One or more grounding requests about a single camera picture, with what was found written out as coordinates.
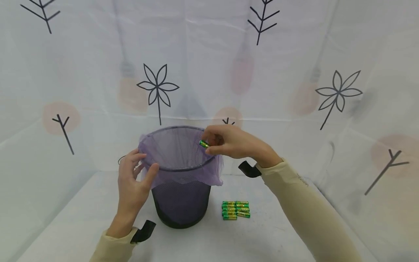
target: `black mesh trash can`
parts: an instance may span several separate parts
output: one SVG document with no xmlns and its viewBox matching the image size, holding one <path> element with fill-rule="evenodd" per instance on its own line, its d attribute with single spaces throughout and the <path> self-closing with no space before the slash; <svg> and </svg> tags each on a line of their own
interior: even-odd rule
<svg viewBox="0 0 419 262">
<path fill-rule="evenodd" d="M 160 165 L 151 192 L 159 218 L 171 228 L 198 223 L 207 211 L 211 186 L 222 185 L 222 156 L 205 154 L 199 145 L 203 131 L 174 126 L 140 138 L 138 149 L 147 154 L 145 171 L 153 163 Z"/>
</svg>

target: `left hand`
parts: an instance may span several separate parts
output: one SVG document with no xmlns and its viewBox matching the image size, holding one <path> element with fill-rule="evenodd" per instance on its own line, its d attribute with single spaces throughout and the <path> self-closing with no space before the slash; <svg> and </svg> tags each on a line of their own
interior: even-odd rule
<svg viewBox="0 0 419 262">
<path fill-rule="evenodd" d="M 138 163 L 145 157 L 146 154 L 140 154 L 138 149 L 134 149 L 121 160 L 118 176 L 119 203 L 117 214 L 136 217 L 148 198 L 159 165 L 157 163 L 151 165 L 145 178 L 142 181 L 137 181 L 138 174 L 144 168 L 143 164 L 138 166 Z"/>
<path fill-rule="evenodd" d="M 107 236 L 117 239 L 127 236 L 132 230 L 138 212 L 148 198 L 159 165 L 157 163 L 151 165 L 145 178 L 142 181 L 137 181 L 138 174 L 144 168 L 144 165 L 138 166 L 138 163 L 145 157 L 146 154 L 140 154 L 138 149 L 134 149 L 119 164 L 118 211 L 106 233 Z"/>
</svg>

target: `forearm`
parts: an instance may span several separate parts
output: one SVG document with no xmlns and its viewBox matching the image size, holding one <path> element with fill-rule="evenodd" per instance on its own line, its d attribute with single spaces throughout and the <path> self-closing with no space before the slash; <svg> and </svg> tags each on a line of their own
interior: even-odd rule
<svg viewBox="0 0 419 262">
<path fill-rule="evenodd" d="M 361 261 L 334 210 L 286 161 L 264 169 L 262 179 L 278 198 L 291 225 L 318 262 Z"/>
<path fill-rule="evenodd" d="M 108 230 L 102 233 L 90 262 L 127 262 L 136 246 L 131 244 L 137 228 L 135 218 L 116 215 Z"/>
</svg>

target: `battery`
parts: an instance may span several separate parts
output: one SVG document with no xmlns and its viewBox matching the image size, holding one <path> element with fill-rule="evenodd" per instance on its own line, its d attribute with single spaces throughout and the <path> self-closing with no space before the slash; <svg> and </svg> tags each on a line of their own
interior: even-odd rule
<svg viewBox="0 0 419 262">
<path fill-rule="evenodd" d="M 249 206 L 249 202 L 248 201 L 236 201 L 235 204 L 236 205 L 248 205 Z"/>
<path fill-rule="evenodd" d="M 200 142 L 199 142 L 199 144 L 202 146 L 202 147 L 204 147 L 204 148 L 209 148 L 210 146 L 207 144 L 207 142 L 205 142 L 204 140 L 201 140 Z"/>
<path fill-rule="evenodd" d="M 235 208 L 235 205 L 222 205 L 222 208 Z"/>
<path fill-rule="evenodd" d="M 222 215 L 223 216 L 225 216 L 225 215 L 236 215 L 236 212 L 234 212 L 234 211 L 223 211 Z"/>
<path fill-rule="evenodd" d="M 236 208 L 235 207 L 223 207 L 222 210 L 223 211 L 232 211 L 232 212 L 235 212 L 236 211 Z"/>
<path fill-rule="evenodd" d="M 236 215 L 223 215 L 222 218 L 223 220 L 237 220 Z"/>
<path fill-rule="evenodd" d="M 249 213 L 250 212 L 250 209 L 249 208 L 236 208 L 236 211 Z"/>
<path fill-rule="evenodd" d="M 237 208 L 249 208 L 248 204 L 236 204 Z"/>
<path fill-rule="evenodd" d="M 238 216 L 244 217 L 244 218 L 250 218 L 250 213 L 245 212 L 237 212 Z"/>
</svg>

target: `hand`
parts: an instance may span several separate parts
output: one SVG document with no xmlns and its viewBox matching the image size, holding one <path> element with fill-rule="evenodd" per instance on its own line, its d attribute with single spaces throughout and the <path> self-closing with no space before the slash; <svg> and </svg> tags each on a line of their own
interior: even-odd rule
<svg viewBox="0 0 419 262">
<path fill-rule="evenodd" d="M 128 235 L 138 212 L 148 198 L 151 184 L 157 175 L 159 165 L 156 163 L 151 165 L 145 178 L 142 181 L 137 181 L 137 176 L 144 165 L 141 164 L 137 168 L 135 167 L 145 157 L 146 154 L 140 154 L 138 149 L 134 149 L 121 160 L 118 176 L 118 211 L 108 229 L 108 236 L 121 238 Z"/>
<path fill-rule="evenodd" d="M 202 134 L 209 143 L 205 151 L 210 155 L 225 155 L 232 158 L 251 157 L 263 168 L 275 166 L 282 159 L 265 142 L 234 125 L 211 125 Z"/>
</svg>

